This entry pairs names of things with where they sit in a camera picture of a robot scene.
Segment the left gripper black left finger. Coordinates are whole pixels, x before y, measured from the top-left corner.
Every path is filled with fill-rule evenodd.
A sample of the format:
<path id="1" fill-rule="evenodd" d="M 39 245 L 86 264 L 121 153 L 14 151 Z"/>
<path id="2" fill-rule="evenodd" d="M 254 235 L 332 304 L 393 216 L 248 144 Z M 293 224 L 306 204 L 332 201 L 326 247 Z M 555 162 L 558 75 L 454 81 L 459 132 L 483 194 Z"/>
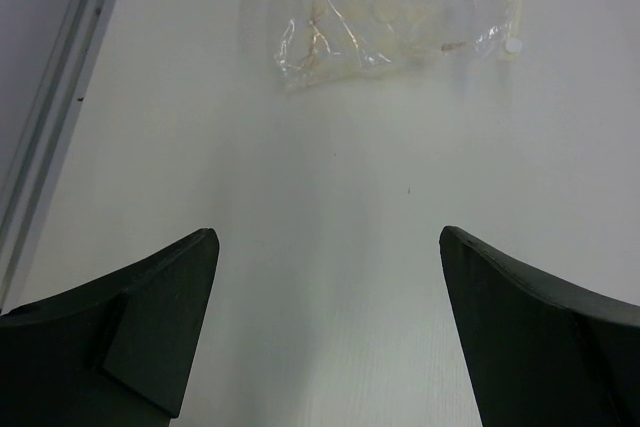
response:
<path id="1" fill-rule="evenodd" d="M 167 426 L 179 417 L 220 252 L 200 229 L 1 317 L 4 426 Z"/>

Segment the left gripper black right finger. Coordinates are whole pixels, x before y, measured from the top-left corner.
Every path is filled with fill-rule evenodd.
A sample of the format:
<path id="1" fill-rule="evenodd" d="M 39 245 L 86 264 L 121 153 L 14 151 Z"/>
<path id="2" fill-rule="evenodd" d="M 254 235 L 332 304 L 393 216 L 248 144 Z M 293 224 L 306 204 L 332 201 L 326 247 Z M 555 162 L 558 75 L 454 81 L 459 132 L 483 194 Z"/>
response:
<path id="1" fill-rule="evenodd" d="M 638 425 L 638 306 L 523 263 L 458 227 L 445 227 L 439 246 L 483 425 Z"/>

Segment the clear zip top bag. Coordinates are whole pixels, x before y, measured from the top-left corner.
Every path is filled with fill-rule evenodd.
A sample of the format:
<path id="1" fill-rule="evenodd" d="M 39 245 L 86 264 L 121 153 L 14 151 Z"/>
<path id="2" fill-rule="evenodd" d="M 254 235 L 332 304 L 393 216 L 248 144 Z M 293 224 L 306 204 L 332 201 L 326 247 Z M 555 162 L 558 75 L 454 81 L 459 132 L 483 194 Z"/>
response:
<path id="1" fill-rule="evenodd" d="M 270 0 L 274 65 L 300 91 L 426 68 L 444 56 L 509 56 L 521 0 Z"/>

